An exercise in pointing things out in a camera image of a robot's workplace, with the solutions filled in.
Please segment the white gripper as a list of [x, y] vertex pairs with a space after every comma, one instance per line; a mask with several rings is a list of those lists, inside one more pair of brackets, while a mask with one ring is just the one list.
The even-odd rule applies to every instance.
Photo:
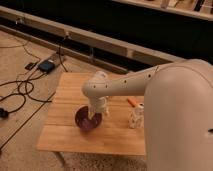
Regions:
[[101, 114], [104, 114], [104, 115], [109, 114], [106, 97], [90, 98], [89, 99], [89, 114], [88, 114], [89, 120], [92, 120], [92, 118], [97, 113], [101, 113]]

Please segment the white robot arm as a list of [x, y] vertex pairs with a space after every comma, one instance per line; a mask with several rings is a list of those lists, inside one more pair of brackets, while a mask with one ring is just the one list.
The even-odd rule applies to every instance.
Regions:
[[144, 97], [147, 171], [213, 171], [213, 65], [199, 59], [163, 64], [82, 86], [92, 112], [105, 96]]

